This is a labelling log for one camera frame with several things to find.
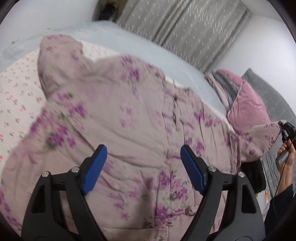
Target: bolt head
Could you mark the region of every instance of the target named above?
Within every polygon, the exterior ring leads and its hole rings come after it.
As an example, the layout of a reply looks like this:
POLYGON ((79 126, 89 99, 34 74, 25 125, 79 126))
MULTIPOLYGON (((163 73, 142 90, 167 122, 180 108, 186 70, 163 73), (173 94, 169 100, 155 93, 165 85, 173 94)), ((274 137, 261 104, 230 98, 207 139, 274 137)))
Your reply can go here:
POLYGON ((245 175, 243 172, 239 172, 239 173, 238 173, 238 176, 239 176, 239 177, 245 177, 246 175, 245 175))
POLYGON ((79 172, 80 168, 79 167, 72 167, 71 172, 77 173, 79 172))
POLYGON ((209 166, 209 171, 210 172, 215 172, 215 171, 217 171, 217 168, 214 167, 214 166, 209 166))
POLYGON ((49 172, 48 171, 45 171, 42 173, 42 177, 48 177, 49 176, 49 172))

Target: curtain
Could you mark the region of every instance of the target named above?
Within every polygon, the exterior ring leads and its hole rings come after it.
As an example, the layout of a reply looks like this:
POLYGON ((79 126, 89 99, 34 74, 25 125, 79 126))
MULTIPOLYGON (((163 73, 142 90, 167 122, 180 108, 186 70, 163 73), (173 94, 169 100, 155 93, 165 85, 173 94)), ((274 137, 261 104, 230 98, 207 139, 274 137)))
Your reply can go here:
POLYGON ((128 0, 118 24, 204 73, 222 58, 250 16, 239 0, 128 0))

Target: pillow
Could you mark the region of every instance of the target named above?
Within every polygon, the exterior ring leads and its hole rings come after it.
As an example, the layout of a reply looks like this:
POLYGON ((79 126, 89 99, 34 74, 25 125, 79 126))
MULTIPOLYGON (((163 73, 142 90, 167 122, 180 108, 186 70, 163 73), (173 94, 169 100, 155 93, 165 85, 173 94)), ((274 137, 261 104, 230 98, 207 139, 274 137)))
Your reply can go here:
POLYGON ((233 82, 237 88, 240 88, 243 82, 243 79, 239 77, 238 75, 231 73, 230 71, 226 69, 218 69, 217 72, 223 74, 225 77, 227 77, 231 82, 233 82))
POLYGON ((227 118, 235 131, 245 134, 257 125, 270 123, 266 107, 248 82, 243 81, 227 118))

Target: person's hand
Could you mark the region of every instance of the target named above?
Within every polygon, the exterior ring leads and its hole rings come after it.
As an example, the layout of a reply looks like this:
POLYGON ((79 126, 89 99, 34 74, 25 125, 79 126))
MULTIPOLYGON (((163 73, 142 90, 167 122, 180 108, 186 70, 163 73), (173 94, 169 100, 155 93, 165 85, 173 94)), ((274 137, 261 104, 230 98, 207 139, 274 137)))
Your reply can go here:
POLYGON ((279 189, 278 189, 278 194, 286 190, 291 184, 292 184, 292 170, 293 170, 293 164, 294 164, 294 159, 295 159, 295 148, 293 144, 291 143, 290 140, 285 141, 281 148, 278 151, 278 155, 283 153, 287 146, 290 148, 289 149, 289 156, 288 160, 285 163, 281 165, 279 168, 280 175, 282 176, 281 181, 279 183, 279 189))
POLYGON ((294 164, 296 150, 295 150, 293 144, 291 143, 291 140, 285 141, 283 143, 283 145, 281 146, 281 148, 278 151, 278 155, 280 155, 281 153, 283 153, 285 151, 285 149, 287 148, 287 146, 290 147, 290 149, 289 149, 289 156, 288 156, 286 167, 287 166, 291 166, 292 167, 293 164, 294 164))

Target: sleeve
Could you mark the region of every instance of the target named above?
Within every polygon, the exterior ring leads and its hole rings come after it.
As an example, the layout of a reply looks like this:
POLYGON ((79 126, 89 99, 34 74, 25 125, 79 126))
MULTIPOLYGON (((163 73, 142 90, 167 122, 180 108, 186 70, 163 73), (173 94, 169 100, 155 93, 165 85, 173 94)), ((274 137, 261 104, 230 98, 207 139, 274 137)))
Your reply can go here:
POLYGON ((293 196, 293 185, 291 184, 285 191, 271 199, 269 210, 264 221, 266 235, 274 229, 286 214, 293 201, 293 196))

